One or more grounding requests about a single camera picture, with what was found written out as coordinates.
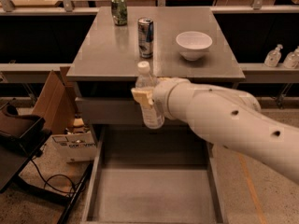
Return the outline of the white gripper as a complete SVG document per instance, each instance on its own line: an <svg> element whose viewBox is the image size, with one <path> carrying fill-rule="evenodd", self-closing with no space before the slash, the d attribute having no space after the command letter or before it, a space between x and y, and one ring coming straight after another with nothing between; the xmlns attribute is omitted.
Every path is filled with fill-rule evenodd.
<svg viewBox="0 0 299 224"><path fill-rule="evenodd" d="M191 82L183 78L158 77L161 81L154 90L132 88L134 100L142 107L152 108L153 101L158 110L168 119L185 120L187 104L191 99Z"/></svg>

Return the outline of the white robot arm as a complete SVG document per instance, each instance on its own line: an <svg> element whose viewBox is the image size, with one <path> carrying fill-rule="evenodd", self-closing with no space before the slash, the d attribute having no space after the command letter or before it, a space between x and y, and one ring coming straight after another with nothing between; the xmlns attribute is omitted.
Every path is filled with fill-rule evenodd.
<svg viewBox="0 0 299 224"><path fill-rule="evenodd" d="M252 157L299 183L299 129L263 115L251 94L176 77L154 88L133 88L132 95L144 107L187 123L209 143Z"/></svg>

